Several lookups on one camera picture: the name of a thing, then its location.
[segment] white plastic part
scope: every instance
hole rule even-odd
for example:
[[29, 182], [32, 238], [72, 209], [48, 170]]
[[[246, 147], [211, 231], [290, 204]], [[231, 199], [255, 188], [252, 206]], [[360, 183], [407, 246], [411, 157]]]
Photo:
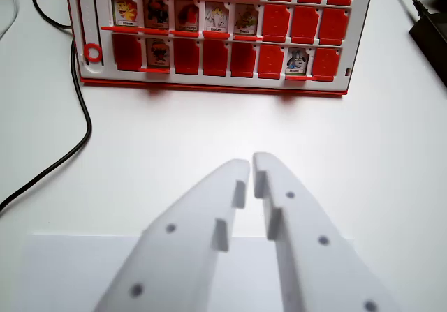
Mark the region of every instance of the white plastic part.
[[243, 208], [249, 162], [233, 160], [194, 186], [143, 232], [97, 312], [203, 312], [219, 251]]
[[277, 248], [285, 312], [399, 308], [312, 194], [275, 156], [254, 155], [255, 197]]

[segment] cartoon character picture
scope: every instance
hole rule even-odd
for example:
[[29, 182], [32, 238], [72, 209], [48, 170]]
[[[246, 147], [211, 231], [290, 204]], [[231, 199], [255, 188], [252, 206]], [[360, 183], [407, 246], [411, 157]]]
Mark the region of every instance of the cartoon character picture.
[[257, 28], [258, 11], [254, 5], [237, 4], [235, 34], [256, 35]]
[[289, 49], [286, 73], [290, 75], [305, 75], [308, 61], [309, 55], [304, 49]]
[[175, 29], [198, 30], [198, 7], [193, 0], [175, 0]]
[[145, 6], [145, 26], [147, 28], [168, 29], [168, 5], [163, 0], [143, 0]]
[[205, 6], [205, 30], [228, 31], [229, 11], [223, 3], [207, 3]]
[[169, 68], [169, 46], [164, 40], [148, 38], [146, 40], [147, 65], [157, 68]]
[[133, 0], [112, 0], [113, 20], [117, 26], [138, 26], [137, 4]]

